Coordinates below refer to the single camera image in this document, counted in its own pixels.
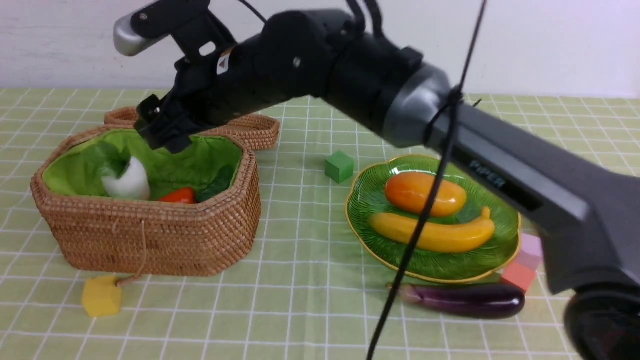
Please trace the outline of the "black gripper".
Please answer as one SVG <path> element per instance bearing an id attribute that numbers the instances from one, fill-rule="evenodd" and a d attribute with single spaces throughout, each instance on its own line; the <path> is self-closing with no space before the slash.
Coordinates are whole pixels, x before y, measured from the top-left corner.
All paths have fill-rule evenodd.
<path id="1" fill-rule="evenodd" d="M 163 98 L 152 95 L 137 106 L 134 129 L 152 150 L 183 152 L 190 136 L 224 126 L 281 102 L 281 94 L 260 73 L 256 45 L 238 45 L 174 64 L 176 76 Z"/>

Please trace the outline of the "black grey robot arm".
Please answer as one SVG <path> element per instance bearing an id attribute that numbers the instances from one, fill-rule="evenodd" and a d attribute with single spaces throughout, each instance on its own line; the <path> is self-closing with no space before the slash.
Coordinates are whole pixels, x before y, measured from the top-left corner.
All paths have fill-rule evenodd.
<path id="1" fill-rule="evenodd" d="M 585 360 L 639 358 L 639 179 L 608 171 L 462 99 L 462 85 L 382 33 L 374 1 L 288 10 L 242 43 L 207 0 L 158 0 L 129 18 L 130 56 L 170 36 L 172 90 L 137 107 L 135 130 L 178 153 L 189 137 L 313 96 L 397 148 L 441 153 L 537 226 L 552 294 L 572 289 L 564 327 Z"/>

